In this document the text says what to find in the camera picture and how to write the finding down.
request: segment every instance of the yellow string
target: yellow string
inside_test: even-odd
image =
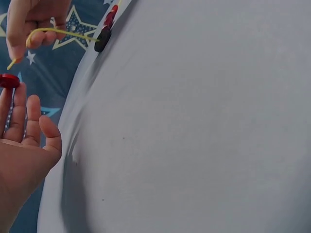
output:
[[[122,0],[119,0],[117,5],[120,6],[121,3],[122,3]],[[92,37],[88,37],[86,35],[81,35],[81,34],[78,34],[78,33],[67,32],[67,31],[64,31],[64,30],[57,29],[57,28],[37,28],[37,29],[33,30],[29,34],[29,36],[27,37],[26,47],[30,43],[31,37],[34,35],[34,33],[36,33],[36,32],[47,32],[47,31],[52,31],[52,32],[56,32],[56,33],[63,33],[63,34],[67,34],[67,35],[72,35],[72,36],[80,37],[80,38],[83,38],[83,39],[86,39],[86,40],[99,41],[98,39],[95,39],[95,38],[92,38]],[[16,63],[16,61],[17,61],[16,59],[13,59],[12,62],[10,63],[10,65],[8,65],[7,70],[11,69],[12,66]]]

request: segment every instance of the blue fabric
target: blue fabric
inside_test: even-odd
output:
[[[10,58],[5,43],[6,13],[10,0],[0,1],[0,73],[6,73]],[[67,29],[93,36],[97,25],[109,5],[108,0],[73,0]],[[27,95],[36,94],[41,99],[41,112],[58,123],[62,108],[89,41],[66,36],[53,45],[29,50],[22,63],[9,71],[27,84]],[[35,191],[21,209],[10,233],[36,233],[37,216],[43,184]]]

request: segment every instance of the fingernail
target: fingernail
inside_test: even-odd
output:
[[[16,59],[21,58],[24,55],[24,50],[25,50],[25,48],[23,46],[21,46],[21,45],[12,47],[13,56]]]

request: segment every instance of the red object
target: red object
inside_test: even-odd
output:
[[[19,78],[13,74],[0,75],[0,87],[13,89],[19,86]]]
[[[118,5],[114,5],[111,9],[111,11],[107,14],[105,20],[104,20],[104,27],[107,26],[108,28],[111,29],[113,25],[113,20],[115,19],[115,16],[118,11]]]
[[[109,12],[105,18],[104,26],[108,26],[109,28],[111,28],[113,25],[113,20],[115,18],[115,15],[116,14],[114,12]]]
[[[118,11],[118,5],[114,5],[112,8],[111,8],[111,12],[117,12]]]

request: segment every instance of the white sheet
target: white sheet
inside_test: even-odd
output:
[[[310,232],[310,9],[138,0],[80,65],[38,232]]]

